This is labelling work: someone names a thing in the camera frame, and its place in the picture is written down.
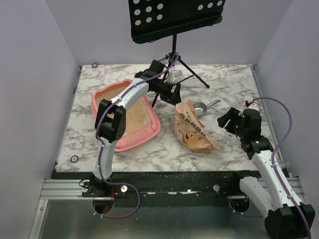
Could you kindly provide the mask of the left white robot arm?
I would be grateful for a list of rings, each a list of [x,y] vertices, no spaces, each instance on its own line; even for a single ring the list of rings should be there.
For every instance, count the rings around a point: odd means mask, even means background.
[[[159,77],[168,72],[178,60],[178,56],[167,68],[154,60],[150,67],[136,74],[133,81],[121,93],[111,100],[102,100],[99,103],[95,122],[95,137],[100,142],[100,150],[96,162],[96,168],[90,176],[90,185],[95,188],[103,188],[107,185],[125,185],[128,183],[112,183],[108,181],[112,175],[112,161],[115,147],[126,130],[126,116],[128,109],[142,96],[153,91],[160,99],[176,105],[181,102],[180,84],[173,85],[164,82]]]

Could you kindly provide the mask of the pink litter box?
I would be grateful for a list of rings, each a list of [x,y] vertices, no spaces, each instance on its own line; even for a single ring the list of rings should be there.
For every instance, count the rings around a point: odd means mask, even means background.
[[[132,81],[123,81],[107,85],[93,93],[91,109],[96,117],[101,100],[111,100],[119,95]],[[140,97],[126,114],[126,131],[117,142],[115,151],[121,152],[137,147],[159,133],[160,120],[146,96]]]

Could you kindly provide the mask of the white bag sealing clip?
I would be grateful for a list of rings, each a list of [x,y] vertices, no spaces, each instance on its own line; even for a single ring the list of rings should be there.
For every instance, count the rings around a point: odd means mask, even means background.
[[[230,133],[228,133],[228,132],[224,133],[224,136],[223,136],[223,139],[222,139],[222,143],[223,144],[227,143],[229,136],[230,136]]]

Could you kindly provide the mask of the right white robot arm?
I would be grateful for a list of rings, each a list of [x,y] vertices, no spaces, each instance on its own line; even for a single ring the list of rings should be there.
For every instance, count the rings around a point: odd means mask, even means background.
[[[268,236],[272,239],[311,238],[315,211],[296,194],[281,170],[271,143],[261,135],[260,112],[251,108],[243,111],[231,108],[217,122],[220,128],[240,139],[241,148],[266,185],[262,187],[252,176],[239,181],[240,190],[264,218]]]

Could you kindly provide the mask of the orange cat litter bag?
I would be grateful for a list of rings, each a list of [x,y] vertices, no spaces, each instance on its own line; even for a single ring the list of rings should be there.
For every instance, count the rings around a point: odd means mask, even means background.
[[[173,134],[191,151],[211,154],[212,150],[220,149],[220,143],[211,138],[204,128],[190,100],[176,104],[174,122],[170,125]]]

